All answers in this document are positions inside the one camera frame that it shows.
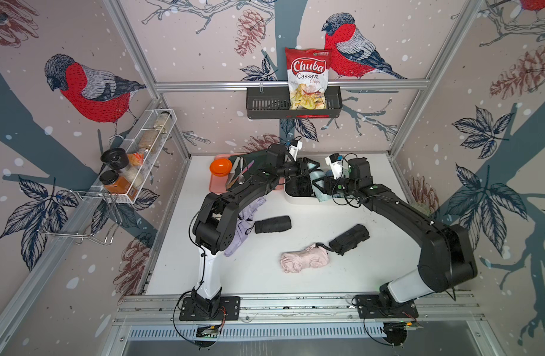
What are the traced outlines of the mint green strapped umbrella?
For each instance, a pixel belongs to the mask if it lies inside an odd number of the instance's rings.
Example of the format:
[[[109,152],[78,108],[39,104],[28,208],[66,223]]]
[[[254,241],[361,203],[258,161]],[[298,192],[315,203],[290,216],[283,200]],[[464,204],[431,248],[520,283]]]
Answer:
[[[324,192],[324,178],[326,173],[321,169],[315,169],[310,172],[309,178],[312,186],[312,191],[315,194],[316,199],[320,202],[327,202],[331,199],[329,194]]]

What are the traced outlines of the black cased compact umbrella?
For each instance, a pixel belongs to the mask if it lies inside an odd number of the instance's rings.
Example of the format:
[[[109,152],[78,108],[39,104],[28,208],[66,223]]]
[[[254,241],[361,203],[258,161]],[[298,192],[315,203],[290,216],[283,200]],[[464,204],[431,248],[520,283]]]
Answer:
[[[256,234],[284,232],[290,230],[291,228],[292,221],[287,215],[259,220],[254,224]]]

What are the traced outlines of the black sleeved umbrella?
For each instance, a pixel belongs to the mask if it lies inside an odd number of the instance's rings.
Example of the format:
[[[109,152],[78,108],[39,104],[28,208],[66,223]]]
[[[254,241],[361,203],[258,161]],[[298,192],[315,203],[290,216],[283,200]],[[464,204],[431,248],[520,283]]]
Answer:
[[[345,253],[358,247],[359,243],[362,243],[370,238],[370,233],[364,225],[357,224],[344,233],[337,236],[334,240],[331,240],[328,245],[323,243],[316,243],[314,246],[323,248],[328,252],[334,252],[337,255],[343,256]]]

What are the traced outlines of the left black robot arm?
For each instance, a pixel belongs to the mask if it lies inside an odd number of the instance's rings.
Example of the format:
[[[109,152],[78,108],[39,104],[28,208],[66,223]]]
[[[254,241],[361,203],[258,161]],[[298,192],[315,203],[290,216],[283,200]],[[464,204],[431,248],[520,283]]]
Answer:
[[[307,157],[294,158],[285,145],[273,144],[265,151],[265,160],[250,173],[249,179],[238,183],[224,194],[206,195],[189,229],[190,240],[201,253],[200,280],[192,297],[201,303],[214,303],[222,290],[217,264],[235,236],[238,215],[245,207],[272,192],[280,180],[309,177],[320,163]]]

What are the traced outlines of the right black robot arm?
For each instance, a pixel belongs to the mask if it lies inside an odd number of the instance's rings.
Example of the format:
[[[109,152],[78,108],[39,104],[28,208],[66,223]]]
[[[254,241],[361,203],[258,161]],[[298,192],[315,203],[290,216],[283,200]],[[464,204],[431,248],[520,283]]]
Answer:
[[[326,158],[332,175],[323,179],[321,190],[333,196],[357,200],[398,226],[420,248],[417,267],[380,287],[379,304],[393,308],[434,293],[453,290],[474,279],[478,268],[466,228],[445,225],[401,200],[386,185],[373,181],[370,163],[364,157],[350,160],[340,154]]]

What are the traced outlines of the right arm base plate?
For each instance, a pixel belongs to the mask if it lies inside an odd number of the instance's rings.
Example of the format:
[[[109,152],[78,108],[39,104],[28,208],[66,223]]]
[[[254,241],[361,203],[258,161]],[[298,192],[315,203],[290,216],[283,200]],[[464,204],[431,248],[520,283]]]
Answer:
[[[419,313],[413,301],[397,303],[376,293],[355,295],[351,304],[357,308],[361,319],[416,319]]]

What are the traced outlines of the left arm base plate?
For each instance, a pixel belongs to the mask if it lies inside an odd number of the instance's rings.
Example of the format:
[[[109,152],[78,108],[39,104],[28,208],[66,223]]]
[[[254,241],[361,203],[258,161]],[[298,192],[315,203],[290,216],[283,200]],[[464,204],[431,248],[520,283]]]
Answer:
[[[179,321],[238,320],[241,309],[241,298],[225,296],[211,301],[187,296],[177,307]]]

